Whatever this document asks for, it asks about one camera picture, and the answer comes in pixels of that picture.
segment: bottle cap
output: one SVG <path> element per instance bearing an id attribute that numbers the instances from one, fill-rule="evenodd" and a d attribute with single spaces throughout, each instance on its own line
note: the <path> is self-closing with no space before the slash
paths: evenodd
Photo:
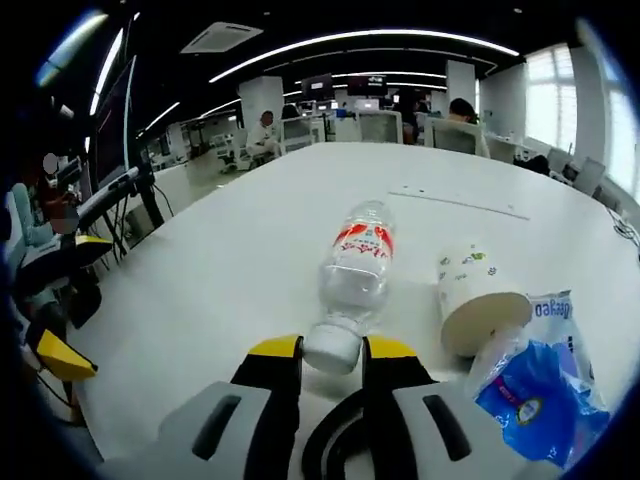
<path id="1" fill-rule="evenodd" d="M 304 339 L 303 358 L 313 368 L 337 375 L 350 373 L 358 363 L 362 338 L 335 325 L 316 325 Z"/>

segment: white pillar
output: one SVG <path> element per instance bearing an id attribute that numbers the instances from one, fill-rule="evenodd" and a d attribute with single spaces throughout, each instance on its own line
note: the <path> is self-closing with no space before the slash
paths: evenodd
<path id="1" fill-rule="evenodd" d="M 238 93 L 242 104 L 244 126 L 247 130 L 251 130 L 265 110 L 271 110 L 274 120 L 280 120 L 282 107 L 284 106 L 282 78 L 254 78 L 248 82 L 241 83 Z"/>
<path id="2" fill-rule="evenodd" d="M 449 114 L 449 102 L 447 94 L 440 90 L 431 91 L 431 111 L 440 112 L 444 118 Z"/>
<path id="3" fill-rule="evenodd" d="M 596 57 L 587 47 L 571 49 L 571 62 L 576 83 L 578 125 L 574 155 L 579 163 L 586 157 L 605 160 L 605 98 Z"/>
<path id="4" fill-rule="evenodd" d="M 449 98 L 449 103 L 451 103 L 451 100 L 454 100 L 456 98 L 462 98 L 469 102 L 471 106 L 475 105 L 475 65 L 472 65 L 471 63 L 462 63 L 455 62 L 453 60 L 447 60 L 447 96 Z"/>
<path id="5" fill-rule="evenodd" d="M 176 161 L 187 158 L 187 146 L 184 144 L 182 137 L 182 125 L 172 123 L 167 127 L 167 143 L 171 155 L 176 157 Z"/>

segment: desk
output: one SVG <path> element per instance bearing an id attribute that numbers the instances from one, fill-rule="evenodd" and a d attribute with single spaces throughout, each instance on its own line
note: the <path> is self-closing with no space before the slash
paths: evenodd
<path id="1" fill-rule="evenodd" d="M 502 205 L 524 218 L 387 193 L 404 186 Z M 640 352 L 640 267 L 601 205 L 472 155 L 320 143 L 196 202 L 101 283 L 100 310 L 69 341 L 100 367 L 78 396 L 102 454 L 128 455 L 155 439 L 165 415 L 230 379 L 261 340 L 306 333 L 320 317 L 318 265 L 347 212 L 371 198 L 386 199 L 397 224 L 380 330 L 410 344 L 434 378 L 461 378 L 468 368 L 439 344 L 436 256 L 453 241 L 480 237 L 526 291 L 573 290 L 598 385 L 610 407 L 620 403 Z M 290 478 L 301 478 L 311 430 L 359 386 L 359 372 L 335 378 L 305 366 Z"/>

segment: blue plastic packaging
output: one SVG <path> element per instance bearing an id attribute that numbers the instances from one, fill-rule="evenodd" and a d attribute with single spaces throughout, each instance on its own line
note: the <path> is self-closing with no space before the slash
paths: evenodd
<path id="1" fill-rule="evenodd" d="M 465 386 L 500 423 L 505 443 L 562 468 L 580 459 L 610 417 L 569 294 L 530 296 L 531 321 L 498 332 L 474 360 Z"/>
<path id="2" fill-rule="evenodd" d="M 609 421 L 608 412 L 591 406 L 567 381 L 558 352 L 534 341 L 511 358 L 476 403 L 500 423 L 514 450 L 560 467 L 567 466 L 576 442 L 590 445 Z"/>

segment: computer monitor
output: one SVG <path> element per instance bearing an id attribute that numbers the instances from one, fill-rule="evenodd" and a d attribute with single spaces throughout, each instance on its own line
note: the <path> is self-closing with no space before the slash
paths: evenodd
<path id="1" fill-rule="evenodd" d="M 305 100 L 330 100 L 333 98 L 333 79 L 330 73 L 302 80 L 302 96 Z"/>
<path id="2" fill-rule="evenodd" d="M 384 75 L 355 75 L 347 78 L 348 95 L 384 97 L 387 90 L 387 77 Z"/>
<path id="3" fill-rule="evenodd" d="M 109 185 L 130 168 L 128 118 L 135 61 L 134 57 L 125 67 L 96 114 L 96 133 L 89 152 L 94 192 Z"/>

